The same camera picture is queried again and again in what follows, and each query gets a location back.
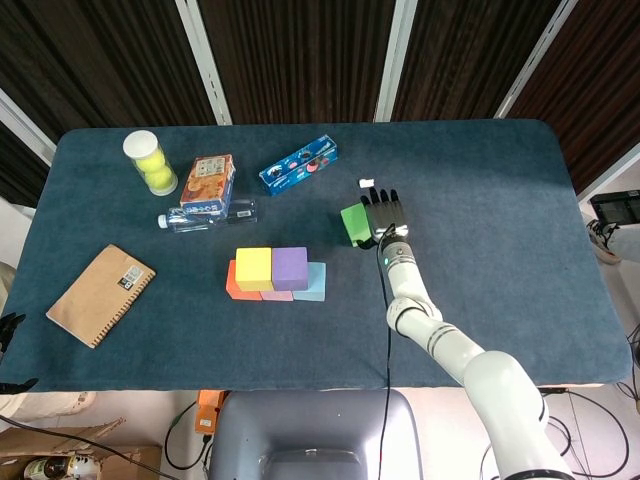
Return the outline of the orange foam cube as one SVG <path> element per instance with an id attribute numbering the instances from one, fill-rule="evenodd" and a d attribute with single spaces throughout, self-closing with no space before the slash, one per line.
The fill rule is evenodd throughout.
<path id="1" fill-rule="evenodd" d="M 233 300 L 242 301 L 261 301 L 262 297 L 259 291 L 242 291 L 236 282 L 236 261 L 232 259 L 229 262 L 228 273 L 226 278 L 226 291 Z"/>

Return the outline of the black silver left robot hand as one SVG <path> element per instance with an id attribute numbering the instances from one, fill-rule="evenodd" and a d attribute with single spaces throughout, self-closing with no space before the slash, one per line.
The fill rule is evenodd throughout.
<path id="1" fill-rule="evenodd" d="M 16 329 L 25 320 L 25 314 L 15 312 L 6 314 L 0 318 L 0 365 L 13 339 Z M 31 378 L 23 383 L 0 382 L 0 395 L 18 395 L 31 390 L 37 383 L 38 378 Z"/>

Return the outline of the yellow foam cube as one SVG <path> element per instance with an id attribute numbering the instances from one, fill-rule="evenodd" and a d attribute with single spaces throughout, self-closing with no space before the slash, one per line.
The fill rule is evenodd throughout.
<path id="1" fill-rule="evenodd" d="M 235 281 L 242 291 L 272 291 L 272 249 L 237 248 Z"/>

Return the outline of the green foam cube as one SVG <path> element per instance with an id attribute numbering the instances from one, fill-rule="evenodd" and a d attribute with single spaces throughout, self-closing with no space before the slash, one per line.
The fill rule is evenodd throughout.
<path id="1" fill-rule="evenodd" d="M 368 218 L 362 203 L 342 209 L 340 215 L 353 247 L 367 250 L 375 245 L 371 239 Z"/>

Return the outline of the green label glass bottle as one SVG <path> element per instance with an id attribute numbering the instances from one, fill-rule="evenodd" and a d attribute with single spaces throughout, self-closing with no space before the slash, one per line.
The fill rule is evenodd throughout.
<path id="1" fill-rule="evenodd" d="M 31 461 L 23 471 L 24 480 L 98 480 L 100 463 L 91 456 L 51 456 Z"/>

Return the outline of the purple foam cube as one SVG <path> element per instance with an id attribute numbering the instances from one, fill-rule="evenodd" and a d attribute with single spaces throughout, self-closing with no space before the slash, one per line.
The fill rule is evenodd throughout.
<path id="1" fill-rule="evenodd" d="M 307 248 L 273 248 L 271 277 L 275 291 L 306 290 L 308 288 Z"/>

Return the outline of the white partition post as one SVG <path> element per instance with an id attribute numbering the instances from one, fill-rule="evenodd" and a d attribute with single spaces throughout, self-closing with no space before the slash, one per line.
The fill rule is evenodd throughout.
<path id="1" fill-rule="evenodd" d="M 538 41 L 495 112 L 494 119 L 504 119 L 507 117 L 524 87 L 578 3 L 579 0 L 559 1 L 556 10 L 544 27 Z"/>
<path id="2" fill-rule="evenodd" d="M 204 90 L 218 125 L 231 126 L 232 115 L 198 0 L 174 0 Z"/>
<path id="3" fill-rule="evenodd" d="M 373 120 L 390 122 L 406 58 L 418 0 L 395 0 Z"/>

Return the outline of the blue Oreo cookie box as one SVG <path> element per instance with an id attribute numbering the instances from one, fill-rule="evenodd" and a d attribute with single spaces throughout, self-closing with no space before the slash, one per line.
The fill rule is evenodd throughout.
<path id="1" fill-rule="evenodd" d="M 325 169 L 338 159 L 338 148 L 329 135 L 323 135 L 287 157 L 259 172 L 267 193 L 283 193 Z"/>

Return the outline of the blue orange snack box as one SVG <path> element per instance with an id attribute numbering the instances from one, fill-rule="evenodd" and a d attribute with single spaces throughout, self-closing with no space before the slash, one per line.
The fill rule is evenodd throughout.
<path id="1" fill-rule="evenodd" d="M 235 171 L 231 154 L 197 157 L 180 198 L 182 210 L 187 214 L 225 218 Z"/>

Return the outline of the brown cardboard box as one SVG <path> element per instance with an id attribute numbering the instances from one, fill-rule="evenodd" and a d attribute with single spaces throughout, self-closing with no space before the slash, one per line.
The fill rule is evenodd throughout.
<path id="1" fill-rule="evenodd" d="M 125 423 L 123 418 L 90 427 L 46 428 L 49 435 L 11 427 L 0 433 L 0 480 L 23 480 L 27 465 L 39 458 L 69 456 L 75 453 L 93 456 L 101 465 L 97 480 L 160 480 L 160 476 L 119 456 L 87 443 L 52 433 L 75 435 L 108 446 L 113 432 Z"/>

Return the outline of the clear tennis ball tube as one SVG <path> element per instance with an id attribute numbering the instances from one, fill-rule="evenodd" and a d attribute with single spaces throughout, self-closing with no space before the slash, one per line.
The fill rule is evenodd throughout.
<path id="1" fill-rule="evenodd" d="M 146 184 L 146 186 L 148 187 L 148 189 L 152 194 L 156 196 L 166 196 L 171 194 L 175 190 L 178 184 L 177 176 L 173 168 L 171 167 L 169 161 L 166 159 L 164 151 L 159 143 L 159 140 L 153 132 L 148 130 L 136 130 L 130 133 L 124 139 L 122 148 L 123 148 L 124 154 L 131 160 L 133 166 L 136 168 L 142 180 L 144 181 L 144 183 Z M 169 166 L 174 174 L 173 184 L 165 190 L 156 190 L 156 189 L 150 188 L 145 181 L 145 173 L 141 172 L 136 167 L 136 164 L 135 164 L 136 159 L 144 158 L 152 154 L 156 149 L 160 149 L 163 152 L 166 160 L 165 165 Z"/>

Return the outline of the brown spiral notebook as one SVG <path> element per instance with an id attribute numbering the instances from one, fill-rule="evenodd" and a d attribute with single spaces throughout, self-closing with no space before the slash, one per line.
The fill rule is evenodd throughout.
<path id="1" fill-rule="evenodd" d="M 153 269 L 109 244 L 46 312 L 46 317 L 87 347 L 95 348 L 155 276 Z"/>

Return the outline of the black equipment case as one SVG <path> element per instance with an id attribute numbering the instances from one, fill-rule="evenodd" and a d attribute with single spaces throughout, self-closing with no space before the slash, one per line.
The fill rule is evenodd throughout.
<path id="1" fill-rule="evenodd" d="M 601 223 L 640 224 L 640 190 L 594 195 L 589 203 Z"/>

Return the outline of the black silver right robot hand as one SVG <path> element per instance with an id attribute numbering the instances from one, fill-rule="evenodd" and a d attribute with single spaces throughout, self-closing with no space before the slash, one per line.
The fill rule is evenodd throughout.
<path id="1" fill-rule="evenodd" d="M 357 240 L 357 246 L 363 250 L 376 247 L 387 237 L 406 239 L 409 227 L 402 203 L 396 189 L 389 191 L 370 187 L 368 193 L 360 196 L 370 231 L 367 240 Z"/>

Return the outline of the light blue foam cube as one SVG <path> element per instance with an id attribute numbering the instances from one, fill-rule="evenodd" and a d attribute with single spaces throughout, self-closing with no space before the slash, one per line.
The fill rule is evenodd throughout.
<path id="1" fill-rule="evenodd" d="M 293 298 L 300 301 L 324 302 L 326 297 L 326 264 L 308 263 L 308 287 L 293 291 Z"/>

